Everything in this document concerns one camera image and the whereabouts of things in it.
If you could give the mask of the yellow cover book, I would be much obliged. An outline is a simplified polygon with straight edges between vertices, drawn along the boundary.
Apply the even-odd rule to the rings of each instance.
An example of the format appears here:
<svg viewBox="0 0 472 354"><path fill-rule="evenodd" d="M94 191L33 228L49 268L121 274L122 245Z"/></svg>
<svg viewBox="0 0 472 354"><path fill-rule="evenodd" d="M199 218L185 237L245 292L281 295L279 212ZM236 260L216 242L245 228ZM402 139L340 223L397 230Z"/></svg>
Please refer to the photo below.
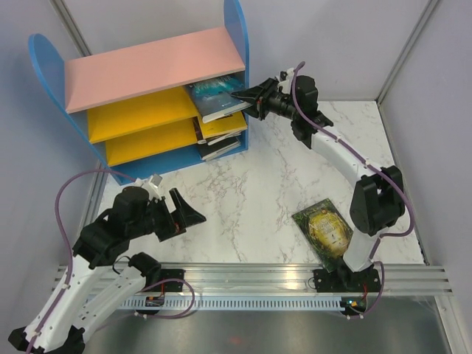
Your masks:
<svg viewBox="0 0 472 354"><path fill-rule="evenodd" d="M248 127L241 112L236 112L235 114L207 123L204 123L202 118L198 116L198 124L200 126L202 136L205 139L226 135L228 133L244 131Z"/></svg>

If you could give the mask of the teal ocean cover book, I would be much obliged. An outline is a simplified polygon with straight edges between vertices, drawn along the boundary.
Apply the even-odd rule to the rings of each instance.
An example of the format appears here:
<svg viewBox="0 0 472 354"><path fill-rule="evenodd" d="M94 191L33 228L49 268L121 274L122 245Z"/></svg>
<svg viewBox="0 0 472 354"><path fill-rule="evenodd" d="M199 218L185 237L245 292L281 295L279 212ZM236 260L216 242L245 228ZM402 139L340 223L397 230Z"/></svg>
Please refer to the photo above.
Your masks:
<svg viewBox="0 0 472 354"><path fill-rule="evenodd" d="M249 103L232 96L233 92L241 91L244 88L244 84L233 74L184 86L203 123L227 117L248 108Z"/></svg>

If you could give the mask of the black moon cover book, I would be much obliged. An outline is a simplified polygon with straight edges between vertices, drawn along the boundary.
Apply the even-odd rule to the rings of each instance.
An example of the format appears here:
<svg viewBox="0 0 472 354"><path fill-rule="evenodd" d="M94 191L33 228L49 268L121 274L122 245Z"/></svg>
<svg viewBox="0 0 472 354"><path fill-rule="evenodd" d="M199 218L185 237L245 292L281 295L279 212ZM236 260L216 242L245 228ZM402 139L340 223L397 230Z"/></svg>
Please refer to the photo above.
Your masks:
<svg viewBox="0 0 472 354"><path fill-rule="evenodd" d="M239 135L241 135L241 132L227 133L227 134L224 134L224 135L214 136L214 137L211 137L211 138L208 138L208 139L199 140L198 143L200 145L214 145L216 143L222 142L225 139L232 138L232 137L238 137Z"/></svg>

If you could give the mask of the dark navy blue book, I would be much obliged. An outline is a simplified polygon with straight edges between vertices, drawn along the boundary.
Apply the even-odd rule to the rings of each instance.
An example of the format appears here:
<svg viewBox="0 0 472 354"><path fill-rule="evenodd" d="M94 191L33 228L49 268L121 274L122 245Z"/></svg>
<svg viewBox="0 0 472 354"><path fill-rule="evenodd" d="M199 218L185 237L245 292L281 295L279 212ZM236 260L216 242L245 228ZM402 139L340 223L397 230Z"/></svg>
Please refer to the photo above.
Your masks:
<svg viewBox="0 0 472 354"><path fill-rule="evenodd" d="M237 137L229 137L212 145L208 143L198 144L197 151L203 161L210 161L239 146L240 140Z"/></svg>

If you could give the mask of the green gold forest book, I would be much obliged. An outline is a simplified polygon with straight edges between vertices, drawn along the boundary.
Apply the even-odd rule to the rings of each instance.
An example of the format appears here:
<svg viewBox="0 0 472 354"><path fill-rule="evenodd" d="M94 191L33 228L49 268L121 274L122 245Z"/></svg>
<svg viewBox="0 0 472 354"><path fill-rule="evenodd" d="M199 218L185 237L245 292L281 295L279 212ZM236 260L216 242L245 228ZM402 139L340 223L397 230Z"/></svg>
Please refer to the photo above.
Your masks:
<svg viewBox="0 0 472 354"><path fill-rule="evenodd" d="M332 201L326 198L292 215L323 268L335 271L346 252L353 231Z"/></svg>

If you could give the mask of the purple galaxy cover book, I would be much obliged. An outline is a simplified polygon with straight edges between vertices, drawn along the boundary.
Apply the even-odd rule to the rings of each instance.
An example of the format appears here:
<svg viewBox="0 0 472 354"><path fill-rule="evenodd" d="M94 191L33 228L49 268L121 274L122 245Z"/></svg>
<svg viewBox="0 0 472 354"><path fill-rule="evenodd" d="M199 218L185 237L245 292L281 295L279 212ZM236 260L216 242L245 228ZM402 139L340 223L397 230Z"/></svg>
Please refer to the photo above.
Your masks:
<svg viewBox="0 0 472 354"><path fill-rule="evenodd" d="M196 137L196 139L197 139L197 143L198 143L198 144L205 144L205 143L206 143L206 140L205 140L205 138L203 137L203 134L202 134L202 131L201 131L199 122L198 122L198 118L197 118L197 117L193 117L193 118L192 118L192 123L193 123L194 131L195 131L195 137Z"/></svg>

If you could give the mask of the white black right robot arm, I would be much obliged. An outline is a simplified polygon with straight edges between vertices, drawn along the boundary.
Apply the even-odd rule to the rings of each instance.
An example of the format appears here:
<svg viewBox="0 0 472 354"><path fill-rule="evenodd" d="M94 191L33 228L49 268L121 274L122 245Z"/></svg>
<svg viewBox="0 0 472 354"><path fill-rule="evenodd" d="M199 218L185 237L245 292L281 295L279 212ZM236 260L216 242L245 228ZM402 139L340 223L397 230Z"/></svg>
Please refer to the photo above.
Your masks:
<svg viewBox="0 0 472 354"><path fill-rule="evenodd" d="M372 253L381 234L405 212L401 171L395 166L371 165L349 147L334 123L319 110L318 89L312 77L290 77L281 72L231 96L248 103L245 113L250 117L264 120L268 114L276 114L289 119L296 139L328 160L352 185L353 236L335 273L343 289L356 289L372 266Z"/></svg>

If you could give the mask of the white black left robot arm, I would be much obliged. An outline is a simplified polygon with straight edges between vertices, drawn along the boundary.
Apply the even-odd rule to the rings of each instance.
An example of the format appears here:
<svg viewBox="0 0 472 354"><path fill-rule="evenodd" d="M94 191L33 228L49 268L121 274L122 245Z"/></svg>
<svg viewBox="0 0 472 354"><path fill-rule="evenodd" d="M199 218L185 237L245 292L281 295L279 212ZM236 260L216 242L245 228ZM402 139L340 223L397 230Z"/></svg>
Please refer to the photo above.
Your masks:
<svg viewBox="0 0 472 354"><path fill-rule="evenodd" d="M162 266L141 251L107 288L86 300L132 240L155 234L165 241L206 221L176 188L170 190L170 197L176 207L173 212L152 187L126 187L119 193L111 208L82 229L72 248L72 261L51 297L29 325L11 332L9 343L24 353L81 353L91 335L128 297L156 290L164 281Z"/></svg>

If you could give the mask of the blue pink yellow bookshelf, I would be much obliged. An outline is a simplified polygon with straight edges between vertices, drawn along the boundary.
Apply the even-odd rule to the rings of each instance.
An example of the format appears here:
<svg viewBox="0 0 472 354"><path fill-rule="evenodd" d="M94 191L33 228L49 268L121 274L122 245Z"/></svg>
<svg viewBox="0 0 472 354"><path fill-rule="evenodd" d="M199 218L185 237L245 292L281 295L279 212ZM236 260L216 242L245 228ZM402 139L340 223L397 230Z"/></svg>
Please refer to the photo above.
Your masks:
<svg viewBox="0 0 472 354"><path fill-rule="evenodd" d="M62 117L118 184L201 163L186 85L235 74L249 78L249 35L238 1L223 4L224 24L65 60L52 42L29 37L37 78Z"/></svg>

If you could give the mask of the aluminium mounting rail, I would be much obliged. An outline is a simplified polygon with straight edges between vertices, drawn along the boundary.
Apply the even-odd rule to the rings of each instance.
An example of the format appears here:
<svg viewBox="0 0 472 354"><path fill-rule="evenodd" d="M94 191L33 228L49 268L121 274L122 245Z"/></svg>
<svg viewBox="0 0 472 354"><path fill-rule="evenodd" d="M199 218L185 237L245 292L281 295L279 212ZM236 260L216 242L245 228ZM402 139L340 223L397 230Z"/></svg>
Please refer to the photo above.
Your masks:
<svg viewBox="0 0 472 354"><path fill-rule="evenodd" d="M445 269L427 265L385 265L365 280L346 289L317 264L162 263L162 278L176 275L201 295L307 295L373 296L380 286L387 296L450 296Z"/></svg>

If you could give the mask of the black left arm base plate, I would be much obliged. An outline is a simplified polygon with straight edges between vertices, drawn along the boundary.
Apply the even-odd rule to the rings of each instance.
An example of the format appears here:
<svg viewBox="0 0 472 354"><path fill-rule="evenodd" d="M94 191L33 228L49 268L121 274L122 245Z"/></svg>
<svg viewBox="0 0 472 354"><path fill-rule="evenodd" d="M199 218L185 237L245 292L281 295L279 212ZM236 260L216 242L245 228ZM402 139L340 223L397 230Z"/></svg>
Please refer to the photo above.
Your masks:
<svg viewBox="0 0 472 354"><path fill-rule="evenodd" d="M159 276L153 279L152 282L147 282L146 285L156 284L157 282L161 282L166 280L166 282L156 285L153 288L147 290L147 292L154 292L157 293L159 296L162 294L170 293L170 292L181 292L183 288L183 284L176 281L170 281L170 279L179 279L184 280L185 270L181 268L170 268L170 269L162 269L159 273Z"/></svg>

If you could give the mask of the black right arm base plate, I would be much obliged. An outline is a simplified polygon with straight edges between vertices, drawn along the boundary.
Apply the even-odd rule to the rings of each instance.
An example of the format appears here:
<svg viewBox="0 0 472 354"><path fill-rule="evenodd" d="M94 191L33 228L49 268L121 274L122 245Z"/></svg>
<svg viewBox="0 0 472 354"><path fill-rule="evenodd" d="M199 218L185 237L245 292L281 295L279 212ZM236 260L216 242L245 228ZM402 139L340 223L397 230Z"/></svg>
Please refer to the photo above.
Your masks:
<svg viewBox="0 0 472 354"><path fill-rule="evenodd" d="M349 268L332 272L315 269L313 278L319 293L372 293L381 289L381 277L373 266L359 272L352 272Z"/></svg>

